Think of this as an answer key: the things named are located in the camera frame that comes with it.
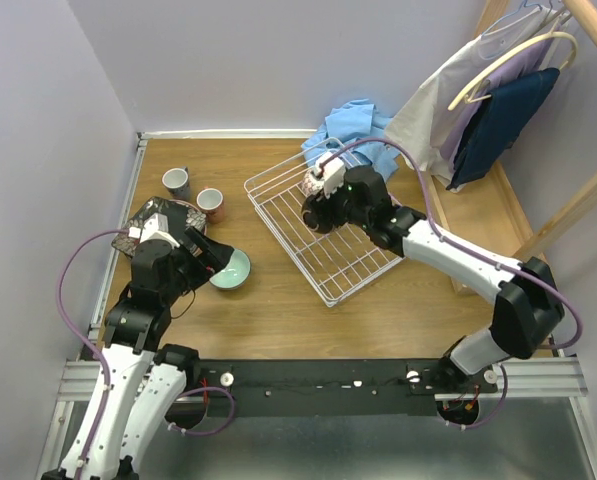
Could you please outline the light green ribbed bowl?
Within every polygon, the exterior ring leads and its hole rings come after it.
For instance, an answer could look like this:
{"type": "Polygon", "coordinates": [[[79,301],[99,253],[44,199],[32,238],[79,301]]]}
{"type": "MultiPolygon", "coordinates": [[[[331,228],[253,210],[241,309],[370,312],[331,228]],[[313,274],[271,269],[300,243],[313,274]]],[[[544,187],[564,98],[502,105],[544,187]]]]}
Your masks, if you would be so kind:
{"type": "Polygon", "coordinates": [[[248,255],[235,249],[227,266],[210,278],[210,283],[220,290],[234,290],[241,287],[251,273],[248,255]]]}

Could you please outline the black square plate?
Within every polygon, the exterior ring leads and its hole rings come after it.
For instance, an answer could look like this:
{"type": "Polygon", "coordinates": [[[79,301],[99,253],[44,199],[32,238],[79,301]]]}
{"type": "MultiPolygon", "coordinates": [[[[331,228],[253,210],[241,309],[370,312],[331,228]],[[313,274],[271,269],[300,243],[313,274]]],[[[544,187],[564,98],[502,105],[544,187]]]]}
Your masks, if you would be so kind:
{"type": "Polygon", "coordinates": [[[198,223],[205,219],[206,215],[194,205],[173,199],[165,199],[153,196],[149,198],[123,225],[128,230],[130,226],[142,227],[144,222],[154,213],[161,213],[167,216],[169,232],[176,239],[182,239],[192,254],[196,254],[197,246],[184,237],[188,228],[194,227],[198,230],[198,223]]]}

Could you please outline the dark brown bowl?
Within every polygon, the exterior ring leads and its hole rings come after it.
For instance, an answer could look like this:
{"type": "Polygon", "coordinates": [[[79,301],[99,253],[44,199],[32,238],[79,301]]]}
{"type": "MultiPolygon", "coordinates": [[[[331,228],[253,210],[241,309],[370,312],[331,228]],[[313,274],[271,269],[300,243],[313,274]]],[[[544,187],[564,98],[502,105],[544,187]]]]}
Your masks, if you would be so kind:
{"type": "Polygon", "coordinates": [[[329,234],[337,229],[328,202],[317,195],[308,196],[301,209],[303,223],[313,232],[329,234]]]}

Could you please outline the red white patterned bowl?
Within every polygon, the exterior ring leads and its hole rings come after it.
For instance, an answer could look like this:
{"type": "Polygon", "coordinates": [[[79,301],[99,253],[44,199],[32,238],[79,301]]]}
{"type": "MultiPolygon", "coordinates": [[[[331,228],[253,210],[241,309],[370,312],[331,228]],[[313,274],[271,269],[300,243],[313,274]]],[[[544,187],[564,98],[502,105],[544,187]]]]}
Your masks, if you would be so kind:
{"type": "Polygon", "coordinates": [[[316,177],[311,169],[308,169],[300,183],[300,190],[305,197],[317,194],[324,187],[324,181],[316,177]]]}

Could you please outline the pink mug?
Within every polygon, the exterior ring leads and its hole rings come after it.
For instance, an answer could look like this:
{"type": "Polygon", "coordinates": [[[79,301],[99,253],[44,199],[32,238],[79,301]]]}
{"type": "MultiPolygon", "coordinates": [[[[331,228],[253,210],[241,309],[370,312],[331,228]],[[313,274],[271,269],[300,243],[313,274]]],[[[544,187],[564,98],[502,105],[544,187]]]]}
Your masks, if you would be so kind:
{"type": "Polygon", "coordinates": [[[216,188],[204,188],[196,197],[197,207],[206,215],[212,224],[220,223],[225,218],[223,193],[216,188]]]}

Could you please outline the grey mug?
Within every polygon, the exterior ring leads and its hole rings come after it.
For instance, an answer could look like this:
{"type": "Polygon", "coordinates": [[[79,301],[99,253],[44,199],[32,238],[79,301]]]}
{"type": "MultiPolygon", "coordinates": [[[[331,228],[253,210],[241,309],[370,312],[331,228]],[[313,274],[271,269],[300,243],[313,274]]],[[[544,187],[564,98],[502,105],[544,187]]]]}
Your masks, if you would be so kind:
{"type": "Polygon", "coordinates": [[[191,188],[186,167],[172,168],[162,175],[162,184],[169,195],[176,200],[189,201],[191,188]]]}

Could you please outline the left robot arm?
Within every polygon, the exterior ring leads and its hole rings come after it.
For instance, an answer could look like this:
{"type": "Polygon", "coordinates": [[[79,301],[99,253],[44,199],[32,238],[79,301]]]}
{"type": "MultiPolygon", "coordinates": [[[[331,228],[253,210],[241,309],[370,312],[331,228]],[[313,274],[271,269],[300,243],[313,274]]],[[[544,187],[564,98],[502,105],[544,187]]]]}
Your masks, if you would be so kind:
{"type": "Polygon", "coordinates": [[[180,397],[232,393],[201,379],[196,350],[162,346],[177,300],[224,270],[233,247],[194,227],[176,240],[155,231],[131,260],[131,279],[104,320],[104,346],[85,344],[99,373],[80,429],[58,468],[45,479],[136,479],[159,425],[180,397]]]}

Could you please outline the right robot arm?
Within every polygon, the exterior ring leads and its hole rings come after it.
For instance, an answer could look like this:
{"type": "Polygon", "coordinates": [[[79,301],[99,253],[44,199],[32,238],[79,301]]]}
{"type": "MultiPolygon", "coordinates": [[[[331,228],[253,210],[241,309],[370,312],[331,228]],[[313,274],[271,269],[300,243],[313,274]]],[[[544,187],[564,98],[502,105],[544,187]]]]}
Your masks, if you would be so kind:
{"type": "Polygon", "coordinates": [[[564,316],[548,265],[500,256],[395,204],[380,174],[369,166],[333,160],[303,178],[303,223],[328,234],[359,227],[377,247],[427,264],[470,287],[494,307],[489,327],[459,339],[438,361],[434,382],[463,390],[482,369],[507,358],[529,359],[564,316]]]}

